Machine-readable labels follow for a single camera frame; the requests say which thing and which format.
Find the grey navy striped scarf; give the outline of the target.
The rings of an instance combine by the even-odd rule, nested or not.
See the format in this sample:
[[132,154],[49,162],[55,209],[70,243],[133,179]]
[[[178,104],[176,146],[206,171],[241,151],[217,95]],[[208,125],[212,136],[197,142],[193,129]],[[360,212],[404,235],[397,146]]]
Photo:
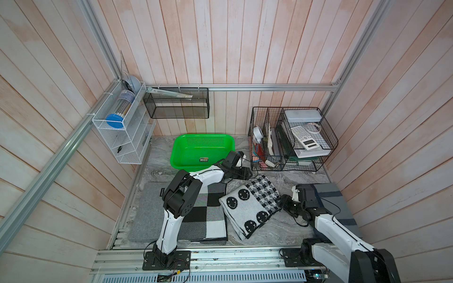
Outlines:
[[336,184],[317,183],[311,185],[317,191],[318,199],[322,202],[323,206],[329,210],[343,226],[353,232],[357,237],[363,238],[362,233]]

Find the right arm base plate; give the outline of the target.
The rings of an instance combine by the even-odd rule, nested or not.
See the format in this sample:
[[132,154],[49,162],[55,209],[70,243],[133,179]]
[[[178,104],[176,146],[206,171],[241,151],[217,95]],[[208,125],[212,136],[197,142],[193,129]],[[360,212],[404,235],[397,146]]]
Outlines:
[[284,261],[285,267],[306,267],[314,268],[323,264],[316,261],[311,255],[305,253],[301,248],[282,248],[279,255]]

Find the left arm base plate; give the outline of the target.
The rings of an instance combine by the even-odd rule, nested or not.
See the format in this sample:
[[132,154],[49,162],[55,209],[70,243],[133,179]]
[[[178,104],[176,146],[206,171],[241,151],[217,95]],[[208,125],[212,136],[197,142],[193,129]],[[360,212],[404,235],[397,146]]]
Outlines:
[[191,252],[175,251],[170,255],[159,254],[155,252],[145,253],[145,259],[142,265],[144,271],[157,270],[177,270],[184,271],[190,268]]

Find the plain grey scarf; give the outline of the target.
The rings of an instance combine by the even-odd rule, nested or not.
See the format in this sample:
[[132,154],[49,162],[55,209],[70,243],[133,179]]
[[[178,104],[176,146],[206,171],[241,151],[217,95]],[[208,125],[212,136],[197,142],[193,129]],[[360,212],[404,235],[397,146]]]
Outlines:
[[127,238],[130,242],[148,244],[159,238],[164,222],[162,195],[167,185],[165,182],[148,182],[144,185]]

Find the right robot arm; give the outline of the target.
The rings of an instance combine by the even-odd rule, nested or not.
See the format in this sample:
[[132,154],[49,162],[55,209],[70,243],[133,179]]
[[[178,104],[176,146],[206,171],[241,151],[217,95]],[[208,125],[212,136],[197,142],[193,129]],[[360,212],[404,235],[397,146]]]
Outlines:
[[279,197],[278,206],[302,217],[315,237],[303,239],[300,248],[280,250],[286,267],[306,269],[311,282],[328,278],[329,272],[344,283],[400,282],[393,255],[355,234],[357,223],[335,184],[299,184],[292,192]]

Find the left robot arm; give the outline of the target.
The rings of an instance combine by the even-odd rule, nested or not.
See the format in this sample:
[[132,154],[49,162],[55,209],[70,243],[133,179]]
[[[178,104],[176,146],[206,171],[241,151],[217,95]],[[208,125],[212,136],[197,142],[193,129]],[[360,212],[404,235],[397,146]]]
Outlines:
[[244,152],[231,151],[225,159],[219,160],[207,169],[197,172],[180,170],[162,196],[164,221],[159,238],[153,245],[155,255],[168,257],[177,248],[182,222],[195,206],[199,193],[209,185],[224,178],[249,180],[252,172],[243,165],[247,157]]

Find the smiley houndstooth knit scarf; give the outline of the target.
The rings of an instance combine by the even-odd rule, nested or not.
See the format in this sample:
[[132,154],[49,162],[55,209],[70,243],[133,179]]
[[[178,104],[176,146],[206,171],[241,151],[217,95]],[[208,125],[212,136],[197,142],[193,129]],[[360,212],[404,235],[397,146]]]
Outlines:
[[239,238],[244,240],[280,210],[279,198],[271,180],[258,175],[220,198],[219,203]]

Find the black white checkered scarf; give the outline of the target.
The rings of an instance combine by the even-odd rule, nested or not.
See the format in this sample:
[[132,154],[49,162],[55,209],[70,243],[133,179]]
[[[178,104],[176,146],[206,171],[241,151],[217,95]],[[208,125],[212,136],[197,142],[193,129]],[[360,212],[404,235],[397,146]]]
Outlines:
[[179,230],[179,241],[225,242],[227,222],[219,200],[226,195],[227,185],[214,183],[202,188],[194,208],[185,216]]

